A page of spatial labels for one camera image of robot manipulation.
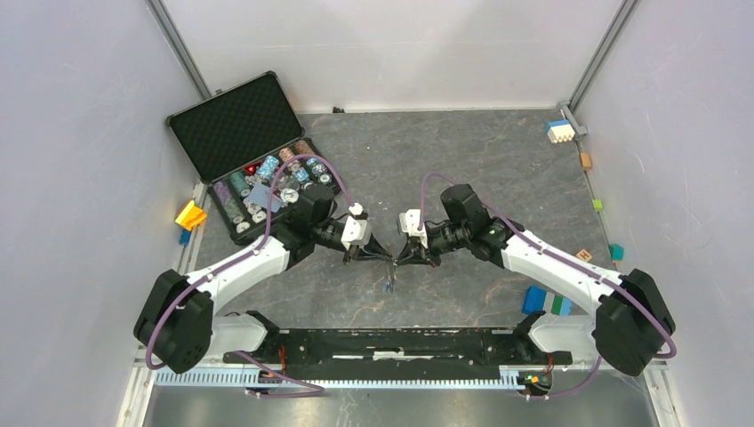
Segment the green block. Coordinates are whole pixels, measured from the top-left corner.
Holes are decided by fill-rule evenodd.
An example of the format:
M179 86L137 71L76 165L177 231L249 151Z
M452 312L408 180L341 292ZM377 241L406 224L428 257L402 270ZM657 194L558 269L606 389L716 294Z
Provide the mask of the green block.
M563 307L563 297L560 295L557 295L554 300L552 300L552 314L560 314L560 309Z
M623 246L611 243L607 247L610 249L610 257L613 258L613 261L623 261Z

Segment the orange block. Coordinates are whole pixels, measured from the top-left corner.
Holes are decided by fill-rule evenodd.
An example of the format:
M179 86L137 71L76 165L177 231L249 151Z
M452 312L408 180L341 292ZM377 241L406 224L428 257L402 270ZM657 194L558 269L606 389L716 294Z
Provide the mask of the orange block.
M576 254L576 258L578 258L578 259L580 259L582 261L585 261L585 262L589 262L591 260L592 256L591 256L591 254L589 252L587 252L586 249L582 249L581 251L579 251L578 254Z
M584 169L584 172L591 169L591 156L589 154L582 153L581 160L582 160L582 168Z

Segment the white wall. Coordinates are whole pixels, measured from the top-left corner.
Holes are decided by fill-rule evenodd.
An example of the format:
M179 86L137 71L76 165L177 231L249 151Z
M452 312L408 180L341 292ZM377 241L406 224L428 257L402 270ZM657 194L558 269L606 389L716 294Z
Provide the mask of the white wall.
M199 99L140 0L3 2L0 53L0 425L113 425Z
M553 107L620 0L164 0L213 90L274 69L299 111Z
M688 425L750 425L752 2L644 1L577 117L626 270L673 313Z

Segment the yellow block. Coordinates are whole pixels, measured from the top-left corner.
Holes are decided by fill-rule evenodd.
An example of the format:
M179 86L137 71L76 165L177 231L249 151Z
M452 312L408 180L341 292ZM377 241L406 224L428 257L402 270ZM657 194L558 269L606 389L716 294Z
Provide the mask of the yellow block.
M178 212L178 217L175 218L175 223L188 231L192 231L194 227L201 224L206 219L207 214L205 211L197 206L194 200L189 200L188 203L181 208L180 212Z

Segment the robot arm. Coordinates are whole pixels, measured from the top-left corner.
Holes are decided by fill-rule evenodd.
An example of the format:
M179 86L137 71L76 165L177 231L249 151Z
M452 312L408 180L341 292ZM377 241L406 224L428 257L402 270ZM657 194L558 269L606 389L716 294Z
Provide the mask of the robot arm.
M641 270L623 276L602 269L548 245L531 231L512 222L514 232L500 218L490 217L477 194L468 184L444 191L441 200L448 220L420 230L418 209L400 214L398 227L408 236L397 264L427 264L437 267L440 255L461 248L469 249L479 260L500 268L525 274L571 299L583 308L585 316L553 316L533 313L519 325L518 332L541 351L568 350L574 357L589 358L599 353L608 363L627 375L639 375L660 350L664 340L638 309L622 295L603 283L620 284L635 297L668 334L675 323L653 279ZM525 238L535 242L535 248ZM591 270L594 279L561 260Z
M276 219L262 249L263 237L247 248L201 270L182 276L174 270L161 274L133 329L147 345L169 304L189 287L201 283L184 298L163 325L153 352L176 374L204 357L219 357L232 350L256 350L267 328L247 314L214 315L227 302L265 278L286 271L312 254L315 245L343 252L343 262L386 259L390 254L372 236L367 213L356 204L344 215L331 217L333 191L314 185L303 193L295 208Z

